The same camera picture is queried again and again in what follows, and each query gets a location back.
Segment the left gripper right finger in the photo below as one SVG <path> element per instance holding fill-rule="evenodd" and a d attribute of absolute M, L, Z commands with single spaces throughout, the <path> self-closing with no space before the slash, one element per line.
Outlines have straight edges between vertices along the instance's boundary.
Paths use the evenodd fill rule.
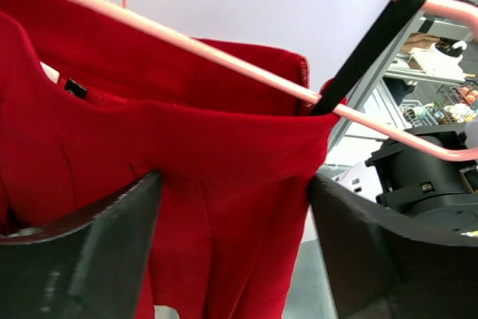
<path fill-rule="evenodd" d="M 477 239 L 427 226 L 321 175 L 308 184 L 339 318 L 476 318 Z"/>

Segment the plain red skirt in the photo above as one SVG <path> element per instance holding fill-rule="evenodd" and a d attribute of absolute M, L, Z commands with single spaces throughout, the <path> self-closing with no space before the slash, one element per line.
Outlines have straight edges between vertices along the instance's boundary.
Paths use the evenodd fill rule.
<path fill-rule="evenodd" d="M 338 118 L 67 0 L 1 0 L 1 232 L 164 177 L 138 318 L 280 318 Z"/>

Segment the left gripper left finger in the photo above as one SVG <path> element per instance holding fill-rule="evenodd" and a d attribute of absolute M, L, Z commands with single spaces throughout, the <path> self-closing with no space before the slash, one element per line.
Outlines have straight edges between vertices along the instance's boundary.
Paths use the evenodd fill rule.
<path fill-rule="evenodd" d="M 1 317 L 133 318 L 162 185 L 152 172 L 44 226 L 1 237 Z"/>

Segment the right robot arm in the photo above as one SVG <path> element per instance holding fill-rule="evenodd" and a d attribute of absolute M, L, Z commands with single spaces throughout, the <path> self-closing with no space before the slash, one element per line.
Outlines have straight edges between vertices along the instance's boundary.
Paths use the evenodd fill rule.
<path fill-rule="evenodd" d="M 349 191 L 427 225 L 477 236 L 477 161 L 444 161 L 385 140 L 334 176 Z"/>

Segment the pink hanger of red skirt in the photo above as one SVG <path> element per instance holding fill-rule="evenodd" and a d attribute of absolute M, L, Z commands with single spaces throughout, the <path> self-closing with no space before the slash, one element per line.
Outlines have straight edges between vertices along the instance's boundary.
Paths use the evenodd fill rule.
<path fill-rule="evenodd" d="M 314 93 L 311 90 L 274 75 L 265 69 L 242 61 L 241 59 L 229 55 L 226 52 L 222 52 L 219 49 L 193 40 L 192 38 L 174 31 L 173 29 L 158 24 L 151 19 L 122 8 L 121 6 L 111 3 L 107 0 L 70 1 L 88 7 L 97 13 L 118 20 L 119 22 L 142 31 L 145 34 L 151 35 L 160 40 L 164 40 L 168 43 L 178 46 L 179 48 L 194 53 L 195 55 L 232 69 L 242 75 L 249 76 L 250 78 L 253 78 L 256 81 L 259 81 L 270 87 L 291 94 L 298 99 L 314 104 L 321 99 L 321 95 L 318 93 Z M 461 20 L 470 29 L 475 31 L 475 36 L 477 36 L 477 9 L 469 4 L 455 0 L 426 0 L 422 8 L 423 11 L 427 13 L 436 13 L 437 15 L 449 16 L 454 19 Z M 346 105 L 337 104 L 337 106 L 335 106 L 333 109 L 333 113 L 371 128 L 379 133 L 388 135 L 394 140 L 445 161 L 477 160 L 477 148 L 465 150 L 445 149 L 425 140 L 421 140 L 419 137 L 398 130 L 392 126 L 379 123 L 367 115 L 349 108 Z"/>

